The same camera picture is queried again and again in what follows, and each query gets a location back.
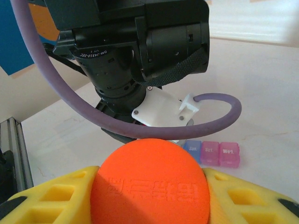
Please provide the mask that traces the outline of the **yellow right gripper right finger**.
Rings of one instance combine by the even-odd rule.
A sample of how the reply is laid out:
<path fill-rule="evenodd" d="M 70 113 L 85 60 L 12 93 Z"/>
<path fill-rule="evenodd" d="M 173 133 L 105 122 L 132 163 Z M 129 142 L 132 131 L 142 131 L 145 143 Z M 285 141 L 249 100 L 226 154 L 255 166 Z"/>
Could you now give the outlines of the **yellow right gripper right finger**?
<path fill-rule="evenodd" d="M 299 203 L 273 190 L 204 168 L 210 224 L 297 224 Z"/>

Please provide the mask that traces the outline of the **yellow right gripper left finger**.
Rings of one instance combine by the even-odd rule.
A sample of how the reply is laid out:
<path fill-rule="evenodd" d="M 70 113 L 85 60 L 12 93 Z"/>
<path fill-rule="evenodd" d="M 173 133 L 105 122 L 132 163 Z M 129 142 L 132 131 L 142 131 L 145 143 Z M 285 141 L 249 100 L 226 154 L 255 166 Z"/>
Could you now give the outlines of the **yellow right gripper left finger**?
<path fill-rule="evenodd" d="M 90 166 L 11 196 L 0 206 L 2 224 L 90 224 L 90 195 L 99 170 Z"/>

